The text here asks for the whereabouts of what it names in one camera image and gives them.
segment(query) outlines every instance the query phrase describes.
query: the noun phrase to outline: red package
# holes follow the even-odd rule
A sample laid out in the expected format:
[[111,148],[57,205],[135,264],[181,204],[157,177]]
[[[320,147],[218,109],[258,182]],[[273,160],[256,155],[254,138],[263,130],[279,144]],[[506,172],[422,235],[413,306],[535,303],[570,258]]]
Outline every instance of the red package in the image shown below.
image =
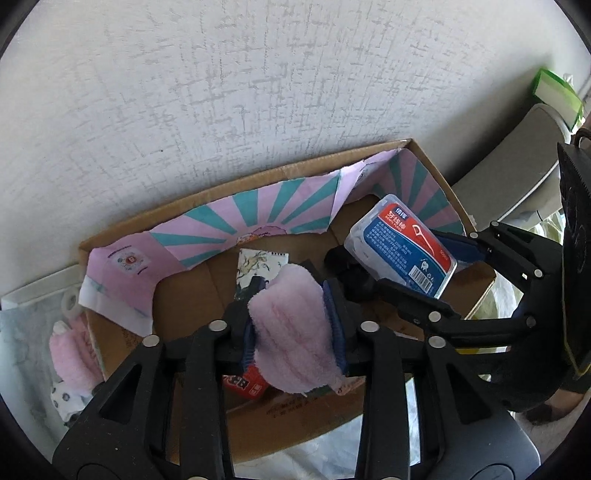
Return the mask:
[[269,383],[267,383],[258,371],[258,368],[254,365],[250,365],[243,376],[224,375],[223,382],[228,388],[250,400],[259,398],[269,386]]

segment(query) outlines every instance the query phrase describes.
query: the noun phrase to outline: silver rivet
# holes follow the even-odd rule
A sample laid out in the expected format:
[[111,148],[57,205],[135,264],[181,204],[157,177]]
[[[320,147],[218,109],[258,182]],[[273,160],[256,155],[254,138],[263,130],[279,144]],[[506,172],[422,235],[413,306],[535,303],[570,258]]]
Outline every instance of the silver rivet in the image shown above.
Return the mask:
[[148,335],[142,340],[143,346],[156,346],[160,343],[160,337],[158,335]]
[[379,330],[379,325],[371,320],[367,320],[361,324],[361,329],[368,333],[377,332]]
[[228,324],[226,322],[224,322],[223,320],[214,320],[212,323],[209,324],[209,329],[212,332],[223,332],[227,326],[228,326]]
[[429,314],[429,321],[430,322],[435,323],[435,322],[438,322],[439,320],[441,320],[441,313],[439,313],[439,312],[431,312]]
[[445,339],[438,336],[429,337],[429,345],[433,348],[443,348],[445,347]]

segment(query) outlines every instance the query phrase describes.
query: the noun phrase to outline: cardboard box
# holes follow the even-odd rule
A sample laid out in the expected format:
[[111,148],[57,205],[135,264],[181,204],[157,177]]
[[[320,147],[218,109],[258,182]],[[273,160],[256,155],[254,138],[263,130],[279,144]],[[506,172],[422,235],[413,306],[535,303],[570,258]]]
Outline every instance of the cardboard box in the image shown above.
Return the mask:
[[[416,142],[402,140],[275,168],[145,212],[83,242],[80,245],[80,262],[87,264],[93,248],[105,247],[125,235],[149,230],[196,206],[281,180],[324,174],[378,152],[399,147],[408,148],[427,167],[458,213],[466,232],[473,232],[468,215],[443,176]],[[249,242],[247,247],[289,253],[293,263],[311,260],[321,274],[327,275],[323,265],[325,253],[343,243],[349,229],[376,201],[376,197],[367,196],[345,205],[336,215],[329,230],[323,234],[264,237]],[[190,271],[165,278],[158,284],[154,295],[154,330],[164,341],[190,335],[197,328],[222,317],[224,308],[235,294],[239,249],[240,247],[231,248]],[[442,299],[449,302],[462,316],[469,317],[490,289],[494,278],[495,272],[491,267],[475,264],[453,276]],[[368,320],[376,320],[407,335],[423,337],[421,329],[401,320],[395,309],[388,304],[370,302],[363,309]],[[100,350],[105,374],[109,376],[141,339],[95,312],[89,311],[88,318],[95,344]],[[227,398],[226,406],[232,409],[228,414],[228,431],[233,460],[240,462],[253,459],[328,432],[361,414],[363,395],[362,387],[344,396],[328,394],[320,398],[269,391],[260,401],[243,406],[240,399]]]

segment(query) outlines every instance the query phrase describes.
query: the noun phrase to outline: white textured wallpaper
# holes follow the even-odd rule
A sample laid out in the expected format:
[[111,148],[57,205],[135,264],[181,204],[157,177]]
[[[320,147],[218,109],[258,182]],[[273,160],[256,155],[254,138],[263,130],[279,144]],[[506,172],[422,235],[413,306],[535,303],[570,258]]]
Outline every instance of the white textured wallpaper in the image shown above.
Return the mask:
[[414,137],[449,173],[542,65],[590,72],[553,0],[41,0],[0,60],[0,294],[271,166]]

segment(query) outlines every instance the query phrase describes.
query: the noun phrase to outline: pink fluffy fabric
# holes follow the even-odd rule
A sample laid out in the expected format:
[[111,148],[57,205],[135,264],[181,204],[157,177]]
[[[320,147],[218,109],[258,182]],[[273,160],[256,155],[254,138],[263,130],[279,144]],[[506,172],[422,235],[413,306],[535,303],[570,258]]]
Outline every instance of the pink fluffy fabric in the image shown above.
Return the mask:
[[322,288],[305,268],[282,267],[251,298],[248,311],[256,331],[255,364],[271,385],[288,393],[341,385]]
[[71,330],[49,338],[51,360],[56,373],[78,395],[88,397],[103,381],[88,329],[78,317],[70,321]]

